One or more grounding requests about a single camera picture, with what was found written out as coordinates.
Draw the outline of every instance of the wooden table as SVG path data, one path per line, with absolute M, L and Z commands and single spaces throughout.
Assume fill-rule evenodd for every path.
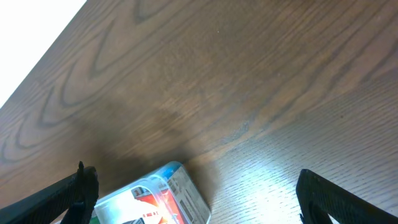
M 299 223 L 304 168 L 398 215 L 397 135 L 398 1 L 89 0 L 0 110 L 0 207 L 181 161 L 212 223 Z

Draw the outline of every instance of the black object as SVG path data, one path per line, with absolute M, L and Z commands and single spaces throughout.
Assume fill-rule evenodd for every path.
M 304 169 L 296 194 L 304 224 L 398 223 L 398 218 L 367 203 L 316 173 Z
M 50 223 L 66 209 L 61 224 L 87 224 L 98 199 L 94 167 L 79 169 L 57 183 L 0 210 L 0 223 Z

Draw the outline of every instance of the white background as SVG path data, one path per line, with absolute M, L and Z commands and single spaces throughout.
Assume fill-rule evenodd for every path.
M 0 108 L 85 0 L 0 0 Z

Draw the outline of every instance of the brown wooden surface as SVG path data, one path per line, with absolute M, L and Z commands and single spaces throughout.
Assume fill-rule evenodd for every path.
M 89 0 L 0 110 L 0 207 L 182 161 L 212 223 L 299 223 L 311 169 L 398 215 L 398 1 Z

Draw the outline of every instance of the product box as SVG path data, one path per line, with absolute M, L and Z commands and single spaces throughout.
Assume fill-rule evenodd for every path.
M 99 199 L 90 224 L 206 224 L 210 210 L 183 165 L 170 162 Z

